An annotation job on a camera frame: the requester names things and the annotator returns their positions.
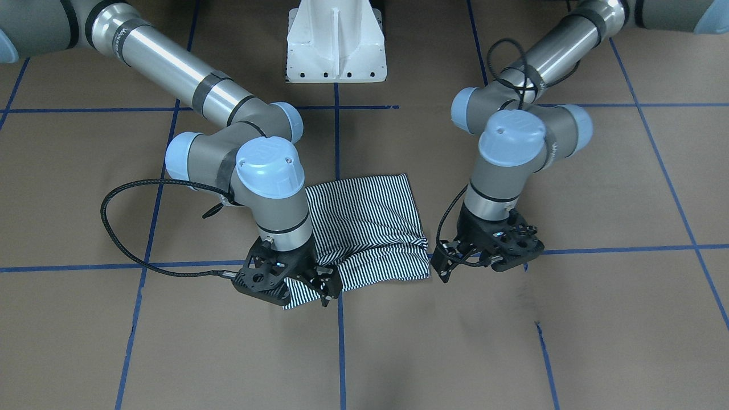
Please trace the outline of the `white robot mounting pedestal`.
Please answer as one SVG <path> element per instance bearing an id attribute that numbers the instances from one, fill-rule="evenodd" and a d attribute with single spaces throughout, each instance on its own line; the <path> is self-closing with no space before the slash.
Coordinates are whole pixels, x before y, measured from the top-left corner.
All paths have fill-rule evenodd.
<path id="1" fill-rule="evenodd" d="M 288 12 L 285 78 L 295 84 L 388 77 L 383 1 L 301 1 Z"/>

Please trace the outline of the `striped collared shirt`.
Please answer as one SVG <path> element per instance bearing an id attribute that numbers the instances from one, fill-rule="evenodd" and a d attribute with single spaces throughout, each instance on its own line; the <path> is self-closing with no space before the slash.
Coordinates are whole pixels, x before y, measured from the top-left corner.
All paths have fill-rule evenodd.
<path id="1" fill-rule="evenodd" d="M 336 180 L 303 191 L 317 264 L 336 268 L 344 292 L 430 277 L 429 244 L 406 174 Z"/>

